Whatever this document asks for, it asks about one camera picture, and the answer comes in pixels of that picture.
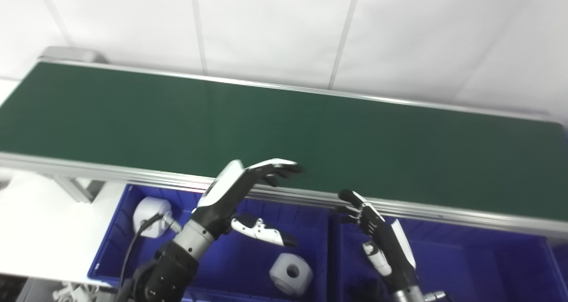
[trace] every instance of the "cable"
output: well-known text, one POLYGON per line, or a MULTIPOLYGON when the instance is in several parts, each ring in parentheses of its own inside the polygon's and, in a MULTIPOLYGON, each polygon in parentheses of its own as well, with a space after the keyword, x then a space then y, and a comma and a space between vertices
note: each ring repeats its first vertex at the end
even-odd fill
POLYGON ((156 213, 155 215, 153 215, 150 219, 146 220, 144 223, 142 223, 142 225, 140 226, 140 229, 138 229, 138 231, 136 232, 136 234, 134 235, 134 237, 132 238, 132 241, 130 241, 130 245, 128 246, 128 249, 126 250, 126 255, 124 256, 124 261, 122 262, 122 269, 120 270, 120 280, 118 282, 118 289, 120 290, 120 288, 122 288, 122 285, 124 284, 124 271, 126 270, 126 264, 128 263, 128 258, 130 257, 130 252, 132 251, 132 248, 134 247, 134 242, 136 241, 136 239, 138 239, 138 237, 140 237, 140 235, 142 234, 142 232, 144 232, 144 230, 148 229, 148 227, 150 227, 150 225, 152 225, 152 223, 158 221, 159 219, 162 219, 162 216, 160 213, 156 213))

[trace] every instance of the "white fingertip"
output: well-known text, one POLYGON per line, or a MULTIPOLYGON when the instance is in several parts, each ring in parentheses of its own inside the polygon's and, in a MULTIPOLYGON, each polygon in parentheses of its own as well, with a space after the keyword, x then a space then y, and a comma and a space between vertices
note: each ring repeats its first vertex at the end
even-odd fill
POLYGON ((274 166, 284 166, 284 165, 289 165, 289 166, 296 166, 298 163, 290 161, 290 160, 286 160, 286 159, 280 159, 280 158, 273 158, 270 160, 265 160, 263 162, 259 162, 257 164, 253 164, 252 166, 249 166, 247 169, 254 169, 254 168, 258 168, 258 167, 263 167, 263 166, 267 166, 269 164, 272 164, 274 166))
POLYGON ((389 262, 387 262, 387 258, 381 249, 377 249, 377 252, 373 254, 374 247, 367 243, 363 243, 363 250, 365 250, 365 254, 367 258, 375 267, 375 270, 379 272, 382 276, 389 276, 392 273, 392 267, 390 266, 389 262))

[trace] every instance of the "robotic hand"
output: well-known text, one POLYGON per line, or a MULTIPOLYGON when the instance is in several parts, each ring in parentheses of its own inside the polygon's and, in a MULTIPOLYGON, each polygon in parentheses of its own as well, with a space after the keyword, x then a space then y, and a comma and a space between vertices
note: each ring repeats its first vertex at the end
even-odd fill
POLYGON ((276 186, 275 175, 290 177, 302 168, 284 159, 271 159, 243 168, 233 160, 203 193, 190 220, 172 241, 160 247, 153 260, 140 266, 120 288, 116 302, 178 302, 199 266, 198 260, 232 229, 277 245, 293 246, 294 237, 267 227, 262 219, 235 216, 237 205, 258 179, 276 186))
POLYGON ((396 220, 388 224, 377 210, 355 191, 342 190, 339 199, 353 207, 341 207, 342 223, 357 223, 361 230, 371 237, 363 243, 365 254, 381 274, 387 291, 396 302, 424 302, 416 277, 416 262, 408 239, 396 220))

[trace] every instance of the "blue storage bin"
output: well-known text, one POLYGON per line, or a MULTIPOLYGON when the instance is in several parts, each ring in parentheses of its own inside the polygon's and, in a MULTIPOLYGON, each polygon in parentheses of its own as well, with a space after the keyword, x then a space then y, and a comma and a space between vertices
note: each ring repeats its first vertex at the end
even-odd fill
MULTIPOLYGON (((183 225, 189 220, 201 194, 127 185, 89 270, 90 278, 118 285, 126 248, 134 235, 132 215, 138 203, 146 196, 169 200, 173 217, 183 225)), ((247 211, 262 217, 267 224, 295 235, 298 246, 280 247, 235 231, 222 235, 199 260, 199 270, 187 290, 186 300, 325 302, 329 210, 245 199, 237 211, 247 211), (270 280, 268 270, 278 255, 284 252, 304 258, 314 272, 312 284, 303 297, 291 298, 285 295, 270 280)), ((158 239, 138 239, 130 254, 126 277, 130 277, 138 265, 150 260, 160 245, 174 235, 169 230, 158 239)))
POLYGON ((568 286, 568 243, 556 246, 552 251, 554 252, 554 257, 556 257, 556 262, 564 278, 564 282, 566 286, 568 286))
MULTIPOLYGON (((414 252, 424 293, 444 290, 456 302, 568 302, 546 238, 428 221, 399 219, 414 252)), ((352 302, 351 287, 378 281, 357 225, 330 225, 329 287, 335 302, 352 302)))

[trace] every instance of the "aluminum frame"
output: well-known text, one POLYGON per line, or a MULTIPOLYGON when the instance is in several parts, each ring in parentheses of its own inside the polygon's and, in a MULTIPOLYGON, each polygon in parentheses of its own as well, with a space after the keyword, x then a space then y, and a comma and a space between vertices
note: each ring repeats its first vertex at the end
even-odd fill
MULTIPOLYGON (((78 176, 101 181, 117 181, 194 192, 205 191, 213 182, 213 177, 110 166, 107 164, 20 155, 8 152, 0 152, 0 166, 36 171, 48 175, 78 176)), ((316 207, 334 208, 339 205, 345 205, 333 193, 288 187, 270 187, 260 184, 257 184, 251 190, 249 197, 280 203, 313 205, 316 207)), ((369 201, 379 212, 394 217, 423 219, 568 239, 568 223, 564 221, 503 215, 389 199, 369 198, 369 201)))

